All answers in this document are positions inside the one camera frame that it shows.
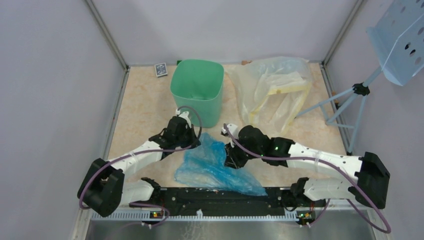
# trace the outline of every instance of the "green trash bin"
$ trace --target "green trash bin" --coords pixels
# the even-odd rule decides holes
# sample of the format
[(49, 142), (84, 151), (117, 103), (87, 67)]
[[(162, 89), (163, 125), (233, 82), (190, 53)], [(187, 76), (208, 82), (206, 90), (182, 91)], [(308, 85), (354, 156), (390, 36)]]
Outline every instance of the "green trash bin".
[[(223, 104), (224, 67), (213, 61), (187, 59), (178, 64), (171, 93), (178, 107), (190, 106), (200, 115), (202, 127), (212, 128), (220, 119)], [(191, 122), (199, 126), (194, 113)]]

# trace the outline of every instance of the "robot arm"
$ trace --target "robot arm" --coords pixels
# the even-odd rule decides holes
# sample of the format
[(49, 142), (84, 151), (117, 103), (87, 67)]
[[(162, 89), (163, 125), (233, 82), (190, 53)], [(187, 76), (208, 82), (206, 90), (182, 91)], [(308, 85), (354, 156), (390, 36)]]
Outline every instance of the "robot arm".
[[(357, 183), (379, 209), (385, 208), (390, 174), (376, 154), (366, 152), (364, 156), (336, 155), (303, 146), (291, 139), (269, 138), (251, 125), (243, 127), (240, 131), (234, 124), (228, 124), (227, 127), (231, 135), (236, 137), (243, 147), (258, 155), (278, 158), (310, 157), (332, 163)], [(228, 136), (224, 128), (221, 134)], [(225, 145), (225, 151), (227, 155), (225, 166), (235, 169), (242, 168), (248, 160), (256, 158), (239, 148), (232, 140)], [(302, 168), (331, 176), (326, 179), (300, 178), (290, 188), (294, 196), (304, 195), (312, 201), (330, 198), (356, 199), (359, 203), (370, 207), (356, 188), (328, 165), (302, 159), (289, 161), (263, 159), (263, 161), (273, 166)]]
[(145, 166), (160, 161), (170, 155), (176, 148), (195, 148), (200, 145), (194, 128), (189, 119), (189, 112), (185, 111), (173, 116), (168, 126), (159, 134), (154, 135), (138, 148), (124, 155), (107, 161), (98, 158), (95, 160), (79, 188), (78, 198), (92, 176), (108, 162), (119, 160), (104, 169), (85, 192), (82, 201), (95, 210), (102, 217), (113, 213), (122, 204), (150, 199), (154, 187), (150, 182), (139, 180), (126, 183), (125, 180)]

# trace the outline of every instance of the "blue plastic bag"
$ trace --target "blue plastic bag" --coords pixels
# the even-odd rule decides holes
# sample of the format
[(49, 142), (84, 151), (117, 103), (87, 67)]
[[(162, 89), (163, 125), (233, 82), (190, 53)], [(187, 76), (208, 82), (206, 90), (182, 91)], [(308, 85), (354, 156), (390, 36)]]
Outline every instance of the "blue plastic bag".
[(225, 144), (208, 133), (200, 136), (201, 146), (186, 150), (184, 162), (175, 171), (175, 180), (190, 187), (234, 191), (266, 196), (265, 188), (247, 170), (225, 167)]

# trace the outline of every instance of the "white wall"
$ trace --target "white wall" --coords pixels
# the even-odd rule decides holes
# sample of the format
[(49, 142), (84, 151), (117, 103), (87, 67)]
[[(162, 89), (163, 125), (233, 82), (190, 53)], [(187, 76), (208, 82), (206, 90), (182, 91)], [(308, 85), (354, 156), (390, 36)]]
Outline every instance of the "white wall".
[[(379, 66), (366, 27), (374, 26), (391, 2), (369, 0), (355, 19), (328, 66), (337, 92), (364, 81)], [(369, 88), (371, 94), (354, 152), (378, 154), (390, 171), (385, 215), (392, 225), (394, 238), (423, 239), (424, 71), (404, 87), (390, 83), (380, 74)], [(344, 112), (351, 124), (356, 119), (359, 104), (360, 101), (356, 100)]]
[(94, 0), (129, 65), (323, 60), (355, 0)]
[(0, 74), (0, 239), (68, 239), (123, 70), (82, 0), (3, 0)]

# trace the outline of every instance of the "table surface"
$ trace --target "table surface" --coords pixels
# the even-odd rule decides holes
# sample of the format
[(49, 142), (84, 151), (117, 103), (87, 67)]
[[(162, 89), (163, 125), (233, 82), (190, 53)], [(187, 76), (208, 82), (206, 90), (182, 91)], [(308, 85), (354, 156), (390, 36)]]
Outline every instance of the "table surface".
[[(313, 84), (302, 109), (329, 97), (319, 64), (311, 63), (309, 66), (313, 76)], [(225, 69), (232, 67), (234, 65), (224, 65)], [(153, 66), (131, 67), (109, 158), (116, 158), (137, 148), (149, 137), (158, 134), (168, 125), (168, 121), (175, 115), (177, 107), (170, 91), (170, 83), (175, 68), (176, 66), (168, 66), (168, 76), (156, 78)], [(325, 109), (329, 114), (333, 112), (330, 104), (327, 104)], [(227, 143), (229, 139), (220, 134), (223, 123), (233, 123), (239, 127), (244, 126), (237, 111), (235, 89), (227, 74), (224, 77), (222, 112), (219, 122), (216, 126), (203, 130), (218, 141)], [(313, 149), (340, 155), (346, 154), (338, 128), (325, 124), (324, 116), (319, 107), (297, 117), (287, 133), (281, 137), (293, 139), (295, 142)], [(183, 156), (183, 152), (173, 153), (164, 160), (141, 169), (130, 177), (129, 181), (147, 177), (154, 179), (162, 187), (185, 187), (184, 184), (174, 180), (174, 173), (182, 164)], [(327, 177), (305, 169), (271, 166), (260, 159), (248, 161), (245, 168), (264, 187), (287, 187), (297, 182), (298, 178), (301, 177)]]

